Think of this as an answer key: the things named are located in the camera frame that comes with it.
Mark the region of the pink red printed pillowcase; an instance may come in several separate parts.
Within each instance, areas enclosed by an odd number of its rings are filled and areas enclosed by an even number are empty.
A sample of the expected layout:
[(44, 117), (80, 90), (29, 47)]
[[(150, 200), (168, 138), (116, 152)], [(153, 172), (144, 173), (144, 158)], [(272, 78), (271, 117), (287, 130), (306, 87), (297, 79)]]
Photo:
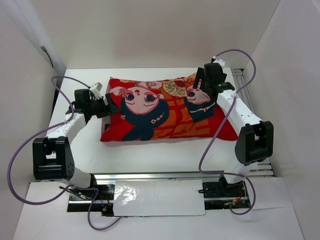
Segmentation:
[(101, 142), (238, 136), (216, 100), (194, 88), (195, 74), (157, 81), (109, 79), (106, 92), (120, 111), (103, 120)]

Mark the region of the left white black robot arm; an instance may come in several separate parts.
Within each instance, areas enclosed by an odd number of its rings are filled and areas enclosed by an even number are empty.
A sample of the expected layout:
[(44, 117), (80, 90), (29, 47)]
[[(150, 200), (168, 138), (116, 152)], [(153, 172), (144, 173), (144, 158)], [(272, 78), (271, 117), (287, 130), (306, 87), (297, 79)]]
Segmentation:
[(81, 194), (88, 200), (97, 197), (99, 187), (93, 183), (93, 174), (76, 167), (71, 143), (92, 117), (100, 119), (119, 112), (110, 93), (101, 95), (93, 88), (75, 90), (74, 101), (69, 103), (63, 122), (32, 143), (34, 178), (81, 187)]

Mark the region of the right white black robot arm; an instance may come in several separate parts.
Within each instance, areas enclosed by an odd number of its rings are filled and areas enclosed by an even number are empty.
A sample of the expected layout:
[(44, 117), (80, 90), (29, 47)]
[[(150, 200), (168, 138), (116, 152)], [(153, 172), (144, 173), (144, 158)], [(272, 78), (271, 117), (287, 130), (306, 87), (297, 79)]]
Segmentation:
[(193, 88), (199, 88), (215, 100), (237, 134), (234, 160), (220, 175), (224, 180), (218, 184), (220, 194), (230, 196), (236, 183), (273, 154), (274, 126), (256, 116), (226, 78), (227, 74), (219, 63), (206, 63), (197, 69)]

